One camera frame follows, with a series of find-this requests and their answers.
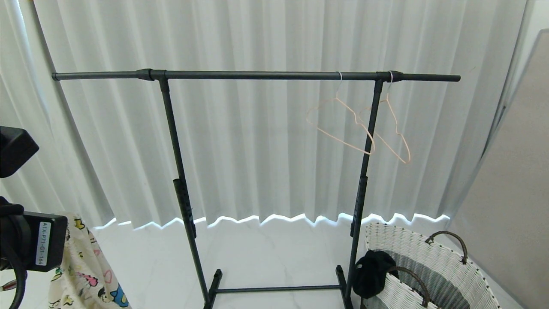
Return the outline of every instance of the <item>vertical post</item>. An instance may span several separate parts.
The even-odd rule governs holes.
[[[376,117],[379,107],[379,98],[381,97],[381,91],[383,88],[383,80],[376,80],[374,85],[374,97],[372,100],[372,111],[370,112],[370,120],[368,122],[368,132],[371,136],[374,136],[374,128],[376,127]],[[364,151],[370,152],[372,150],[372,140],[367,136],[366,145]],[[366,183],[368,177],[366,177],[366,171],[368,171],[368,162],[370,156],[364,154],[362,158],[362,168],[360,170],[360,179],[358,181],[358,191],[356,194],[355,213],[352,218],[351,224],[351,258],[349,261],[349,272],[347,276],[347,289],[345,290],[345,298],[349,300],[351,298],[351,287],[354,279],[355,263],[356,263],[356,251],[358,250],[358,238],[360,237],[360,223],[362,221],[362,211],[364,209],[364,199],[366,196]]]
[[[198,256],[197,243],[194,240],[197,236],[197,232],[193,222],[191,201],[189,199],[189,193],[187,190],[185,170],[183,169],[183,159],[181,156],[181,149],[179,147],[179,138],[177,137],[175,118],[173,116],[173,108],[170,97],[170,86],[168,84],[168,79],[165,77],[160,78],[158,82],[160,83],[160,90],[162,91],[162,99],[164,100],[164,108],[166,109],[168,128],[170,128],[173,154],[175,156],[175,163],[177,167],[178,178],[173,180],[173,185],[176,190],[177,202],[179,203],[181,216],[183,217],[183,224],[185,226],[185,232],[187,232],[187,239],[189,241],[189,247],[191,248],[191,254],[193,255],[194,268],[197,270],[198,282],[200,283],[200,289],[202,290],[204,303],[205,306],[208,306],[210,304],[210,295],[208,294],[208,287],[206,286],[204,272],[202,271],[200,257]]]

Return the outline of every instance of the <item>horizontal rod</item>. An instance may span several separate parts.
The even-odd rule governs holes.
[[[232,80],[381,80],[397,82],[459,81],[459,75],[405,74],[398,71],[379,72],[282,72],[282,71],[168,71],[141,69],[137,71],[53,73],[54,80],[79,79],[232,79]]]
[[[339,285],[273,286],[270,288],[217,289],[217,293],[280,292],[306,290],[339,290]]]

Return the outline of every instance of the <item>black cable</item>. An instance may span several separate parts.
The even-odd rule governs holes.
[[[9,309],[18,309],[21,302],[23,302],[23,295],[25,295],[27,270],[23,266],[19,256],[15,253],[15,250],[13,250],[9,242],[2,237],[2,235],[0,235],[0,252],[12,265],[13,271],[15,272],[15,280],[17,280],[15,296],[13,297],[12,305],[9,306]]]

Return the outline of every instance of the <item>wire hanger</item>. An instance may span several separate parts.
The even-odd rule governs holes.
[[[360,151],[360,152],[362,152],[362,153],[364,153],[364,154],[366,154],[366,155],[371,155],[371,154],[373,154],[373,153],[376,151],[376,143],[374,142],[374,138],[372,137],[372,135],[370,134],[370,132],[368,131],[368,129],[364,126],[364,121],[362,121],[362,119],[355,113],[355,111],[353,111],[352,108],[350,108],[347,104],[345,104],[345,102],[343,102],[342,100],[339,99],[339,88],[341,87],[341,83],[343,83],[343,74],[342,74],[341,72],[338,72],[338,73],[339,73],[339,76],[340,76],[341,79],[340,79],[340,81],[339,81],[338,88],[337,88],[337,90],[336,90],[336,92],[335,92],[335,98],[326,100],[326,101],[324,101],[324,102],[321,102],[321,103],[319,103],[319,104],[318,104],[317,106],[315,106],[315,107],[311,107],[311,108],[307,111],[307,115],[306,115],[306,118],[305,118],[305,119],[307,120],[307,122],[308,122],[310,125],[316,127],[316,129],[317,129],[318,131],[320,131],[320,132],[322,132],[322,133],[328,135],[329,137],[331,137],[331,138],[337,140],[338,142],[341,142],[341,143],[343,143],[344,145],[349,146],[349,147],[351,147],[351,148],[353,148],[353,149],[356,149],[356,150],[358,150],[358,151]],[[370,140],[372,141],[372,150],[371,150],[370,152],[364,151],[364,150],[362,150],[362,149],[360,149],[360,148],[358,148],[358,147],[356,147],[356,146],[354,146],[354,145],[351,145],[351,144],[349,144],[349,143],[347,143],[347,142],[345,142],[345,141],[343,141],[343,140],[341,140],[341,139],[339,139],[339,138],[333,136],[332,134],[330,134],[330,133],[324,131],[323,129],[319,128],[318,125],[313,124],[313,123],[309,120],[309,113],[310,113],[311,111],[313,111],[313,110],[317,110],[317,111],[320,110],[320,108],[321,108],[323,105],[325,105],[327,102],[330,102],[330,101],[337,101],[338,103],[340,103],[341,105],[343,105],[346,109],[348,109],[348,110],[355,116],[355,124],[357,124],[357,125],[363,127],[363,128],[364,128],[364,131],[366,131],[366,134],[368,135],[368,138],[370,138]]]
[[[408,153],[408,160],[404,160],[402,159],[397,153],[396,151],[393,150],[393,148],[391,148],[391,146],[389,146],[389,144],[381,137],[379,136],[379,134],[377,133],[374,133],[375,136],[379,137],[379,139],[391,150],[391,152],[404,164],[408,164],[410,163],[410,161],[412,160],[411,156],[410,156],[410,148],[408,147],[408,143],[406,142],[406,139],[404,138],[404,135],[402,135],[400,132],[399,132],[399,122],[398,120],[396,120],[396,115],[395,115],[395,112],[393,111],[393,108],[391,107],[391,102],[389,102],[389,90],[391,89],[391,85],[393,84],[393,72],[392,71],[389,71],[389,73],[391,74],[391,82],[389,84],[389,87],[387,88],[387,95],[385,97],[384,100],[382,101],[379,101],[379,103],[383,103],[383,102],[387,102],[387,106],[389,106],[389,110],[391,111],[391,115],[393,115],[393,119],[395,119],[395,133],[400,136],[400,138],[402,139],[402,141],[404,142],[404,146],[406,146],[406,152]],[[358,118],[360,119],[361,122],[364,123],[364,121],[362,120],[362,118],[360,118],[360,114],[362,114],[362,112],[364,110],[371,110],[372,108],[371,107],[366,107],[364,108],[363,110],[361,110],[359,113],[358,113]]]

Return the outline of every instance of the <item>clothes rack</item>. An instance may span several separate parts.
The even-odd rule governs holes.
[[[362,168],[358,180],[358,191],[356,195],[355,211],[351,223],[351,255],[349,261],[349,271],[345,280],[345,274],[341,265],[337,265],[335,273],[338,279],[338,284],[333,285],[307,285],[307,286],[274,286],[265,288],[239,288],[239,289],[220,289],[219,284],[223,273],[217,269],[210,288],[206,285],[204,272],[198,255],[196,227],[193,222],[193,214],[191,201],[187,189],[185,179],[185,171],[183,167],[183,158],[179,146],[177,136],[176,122],[173,115],[173,108],[170,97],[170,87],[168,80],[170,79],[231,79],[231,80],[373,80],[374,95],[372,100],[372,110],[370,113],[368,132],[371,136],[374,134],[376,118],[379,106],[379,98],[381,96],[384,82],[398,82],[403,80],[411,81],[447,81],[456,82],[460,80],[459,75],[441,75],[441,74],[405,74],[398,71],[378,71],[369,73],[358,72],[283,72],[283,71],[170,71],[170,70],[154,70],[141,69],[137,71],[111,71],[111,72],[86,72],[86,73],[53,73],[52,78],[55,81],[61,80],[83,80],[83,79],[141,79],[148,81],[158,81],[164,108],[166,110],[166,118],[170,131],[170,137],[175,157],[178,178],[173,180],[177,201],[181,210],[185,232],[191,248],[194,267],[197,271],[200,289],[204,298],[204,309],[212,309],[214,301],[218,294],[226,293],[250,293],[250,292],[272,292],[272,291],[303,291],[303,290],[339,290],[343,299],[345,309],[353,309],[351,303],[351,286],[356,263],[356,251],[358,249],[358,237],[360,234],[360,223],[362,220],[362,211],[364,208],[364,199],[366,194],[366,184],[368,178],[366,171],[368,169],[369,155],[364,154],[362,159]],[[370,152],[372,140],[366,138],[365,152]]]

